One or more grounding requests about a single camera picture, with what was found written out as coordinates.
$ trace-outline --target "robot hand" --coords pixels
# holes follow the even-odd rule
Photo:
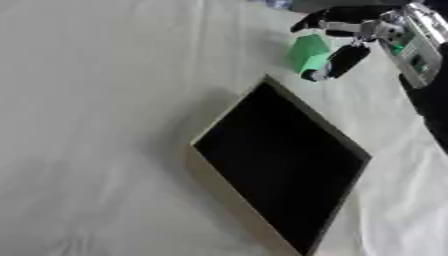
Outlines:
[[[303,29],[320,28],[330,36],[354,38],[351,45],[346,45],[332,54],[322,69],[306,70],[302,78],[311,81],[339,78],[370,54],[366,42],[386,37],[394,39],[396,35],[402,35],[403,31],[399,26],[380,22],[381,17],[384,17],[384,20],[393,19],[394,17],[387,15],[399,9],[399,6],[333,7],[312,13],[295,24],[291,28],[293,33]]]
[[[448,154],[448,23],[418,3],[399,6],[334,7],[308,15],[291,32],[321,28],[330,36],[353,37],[321,70],[303,78],[337,78],[370,53],[366,43],[379,41],[401,71],[403,88],[437,142]]]

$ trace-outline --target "white fabric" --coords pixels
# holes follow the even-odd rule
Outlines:
[[[300,17],[237,0],[0,2],[1,255],[268,255],[182,159],[265,73],[374,156],[317,255],[447,255],[447,159],[398,72],[374,47],[340,80],[301,80],[284,58]]]

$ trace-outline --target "green block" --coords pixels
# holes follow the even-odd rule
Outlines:
[[[320,69],[330,54],[330,48],[319,35],[309,35],[297,38],[288,57],[294,71],[300,74],[307,69]]]

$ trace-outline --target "robot finger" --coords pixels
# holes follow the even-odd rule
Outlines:
[[[324,22],[338,22],[342,24],[361,24],[366,20],[376,20],[381,14],[388,11],[398,9],[399,6],[394,5],[368,5],[368,6],[348,6],[348,7],[332,7],[329,9],[320,10],[309,14],[304,19],[291,27],[291,32],[298,32],[307,28],[322,28],[322,21]],[[344,31],[347,33],[337,33],[336,29],[331,29],[330,35],[335,36],[352,36],[354,31]]]

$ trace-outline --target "open box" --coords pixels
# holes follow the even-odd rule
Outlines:
[[[270,77],[187,150],[209,191],[273,255],[311,255],[370,156]]]

